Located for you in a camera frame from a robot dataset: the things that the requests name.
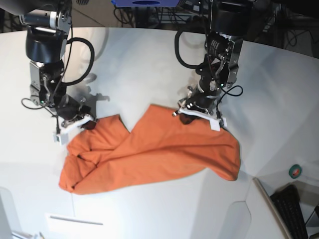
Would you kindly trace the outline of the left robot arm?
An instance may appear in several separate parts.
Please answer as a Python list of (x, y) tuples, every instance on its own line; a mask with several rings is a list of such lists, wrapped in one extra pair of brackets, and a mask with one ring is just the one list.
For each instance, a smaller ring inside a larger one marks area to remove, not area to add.
[[(200, 76), (195, 87), (188, 86), (186, 97), (178, 101), (179, 109), (173, 113), (183, 124), (211, 117), (219, 126), (226, 123), (219, 109), (225, 96), (239, 97), (243, 88), (237, 86), (238, 60), (243, 38), (248, 32), (253, 1), (251, 0), (211, 0), (207, 16), (188, 23), (177, 31), (174, 50), (178, 62), (192, 69)], [(204, 60), (198, 65), (186, 63), (179, 51), (179, 39), (184, 32), (202, 28)]]

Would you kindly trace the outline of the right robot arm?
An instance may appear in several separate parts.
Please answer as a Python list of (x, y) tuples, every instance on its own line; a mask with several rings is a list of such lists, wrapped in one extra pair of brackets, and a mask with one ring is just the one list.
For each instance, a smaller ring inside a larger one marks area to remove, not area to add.
[[(35, 108), (49, 110), (56, 119), (57, 133), (69, 126), (94, 129), (97, 119), (84, 101), (77, 101), (67, 94), (67, 87), (81, 83), (90, 73), (95, 50), (86, 39), (73, 37), (72, 1), (48, 0), (29, 13), (20, 16), (27, 26), (26, 55), (30, 59), (30, 101)], [(90, 50), (87, 70), (71, 82), (63, 78), (68, 67), (62, 57), (67, 45), (74, 42), (85, 44)]]

